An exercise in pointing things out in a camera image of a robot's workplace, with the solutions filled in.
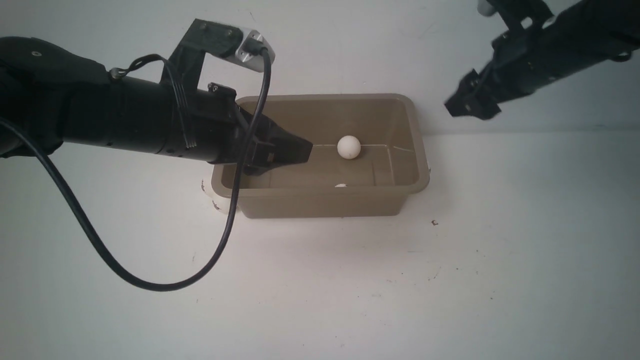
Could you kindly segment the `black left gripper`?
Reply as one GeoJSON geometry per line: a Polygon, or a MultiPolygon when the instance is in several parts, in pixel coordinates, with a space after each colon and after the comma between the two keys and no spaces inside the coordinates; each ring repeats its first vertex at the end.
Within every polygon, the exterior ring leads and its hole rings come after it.
{"type": "MultiPolygon", "coordinates": [[[[236,102],[237,92],[219,83],[210,82],[206,91],[198,90],[198,153],[208,164],[232,164],[238,161],[240,146],[249,130],[250,115],[236,102]]],[[[279,167],[304,164],[309,161],[313,144],[279,126],[261,114],[257,139],[267,148],[251,150],[242,172],[247,176],[262,176],[279,167]]]]}

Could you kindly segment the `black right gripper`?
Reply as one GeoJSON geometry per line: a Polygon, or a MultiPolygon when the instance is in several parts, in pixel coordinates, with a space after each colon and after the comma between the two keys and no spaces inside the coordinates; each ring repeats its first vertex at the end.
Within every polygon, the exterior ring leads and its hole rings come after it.
{"type": "Polygon", "coordinates": [[[445,101],[451,117],[492,120],[498,104],[534,94],[546,86],[539,64],[541,27],[507,30],[492,42],[493,57],[480,75],[472,69],[445,101]]]}

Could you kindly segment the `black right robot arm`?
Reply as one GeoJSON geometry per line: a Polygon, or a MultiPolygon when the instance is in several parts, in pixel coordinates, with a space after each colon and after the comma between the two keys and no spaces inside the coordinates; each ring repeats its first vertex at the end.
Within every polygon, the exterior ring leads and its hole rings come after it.
{"type": "Polygon", "coordinates": [[[491,120],[502,103],[608,60],[629,61],[639,48],[637,0],[581,0],[559,14],[543,0],[480,0],[477,10],[498,14],[507,30],[492,41],[487,65],[445,101],[453,117],[491,120]]]}

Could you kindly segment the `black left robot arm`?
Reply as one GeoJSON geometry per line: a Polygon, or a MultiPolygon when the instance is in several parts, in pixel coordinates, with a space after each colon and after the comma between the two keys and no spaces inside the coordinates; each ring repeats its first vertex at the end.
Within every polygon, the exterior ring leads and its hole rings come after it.
{"type": "Polygon", "coordinates": [[[231,48],[183,38],[160,82],[114,78],[103,64],[38,38],[1,39],[1,116],[50,155],[64,142],[233,164],[252,114],[236,92],[198,89],[205,55],[231,48]]]}

